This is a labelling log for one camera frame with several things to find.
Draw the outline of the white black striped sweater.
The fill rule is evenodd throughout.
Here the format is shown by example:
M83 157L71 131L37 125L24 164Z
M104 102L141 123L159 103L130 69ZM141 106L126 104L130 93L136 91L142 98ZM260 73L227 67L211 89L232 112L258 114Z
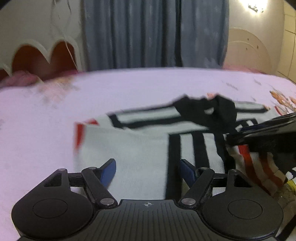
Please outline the white black striped sweater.
M225 137L279 115L277 108L219 95L118 111L77 124L74 166L80 171L115 159L109 189L117 199L178 200L181 159L218 174L237 169L274 194L295 176L295 156L229 147Z

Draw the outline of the pink floral bed sheet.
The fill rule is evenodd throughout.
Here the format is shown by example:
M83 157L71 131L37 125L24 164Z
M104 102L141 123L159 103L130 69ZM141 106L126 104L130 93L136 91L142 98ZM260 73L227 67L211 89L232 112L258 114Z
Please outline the pink floral bed sheet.
M74 125L109 111L218 93L273 106L272 91L295 97L295 84L273 75L197 68L97 71L75 75L69 90L37 86L1 91L1 240L17 240L13 205L60 167L73 171Z

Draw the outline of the cream arched cabinet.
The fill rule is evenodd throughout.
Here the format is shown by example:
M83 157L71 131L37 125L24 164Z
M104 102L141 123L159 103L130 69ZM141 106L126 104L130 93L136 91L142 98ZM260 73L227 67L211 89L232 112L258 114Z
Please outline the cream arched cabinet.
M279 46L278 39L230 28L223 69L273 75L280 55Z

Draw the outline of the pink pillow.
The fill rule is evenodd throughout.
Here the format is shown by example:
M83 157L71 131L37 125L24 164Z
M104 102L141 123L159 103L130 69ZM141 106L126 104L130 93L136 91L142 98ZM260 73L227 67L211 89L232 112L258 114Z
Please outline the pink pillow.
M68 77L76 74L79 74L79 71L70 70L70 71L64 71L61 73L48 75L41 78L27 71L17 71L12 76L7 76L3 80L1 80L1 89L7 88L7 87L26 87L26 86L34 85L36 83L49 81L49 80L56 80L56 79L60 79L60 78L64 78L64 77Z

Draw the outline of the white red scalloped headboard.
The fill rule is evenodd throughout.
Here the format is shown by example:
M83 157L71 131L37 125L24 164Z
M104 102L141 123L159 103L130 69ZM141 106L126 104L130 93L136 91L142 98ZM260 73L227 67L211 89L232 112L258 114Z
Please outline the white red scalloped headboard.
M65 72L82 72L81 51L71 38L57 38L45 48L34 39L1 39L1 80L17 71L27 71L41 79Z

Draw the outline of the grey blue curtain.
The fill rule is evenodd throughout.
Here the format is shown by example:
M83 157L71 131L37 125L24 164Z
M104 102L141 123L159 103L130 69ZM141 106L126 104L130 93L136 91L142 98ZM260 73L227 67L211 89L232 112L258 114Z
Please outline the grey blue curtain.
M83 1L90 71L221 68L229 1Z

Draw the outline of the wall lamp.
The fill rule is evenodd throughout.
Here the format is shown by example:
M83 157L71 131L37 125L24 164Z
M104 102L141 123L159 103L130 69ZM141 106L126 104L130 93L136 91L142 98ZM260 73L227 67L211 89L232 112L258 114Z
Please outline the wall lamp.
M252 13L261 14L267 6L268 0L239 0L242 6Z

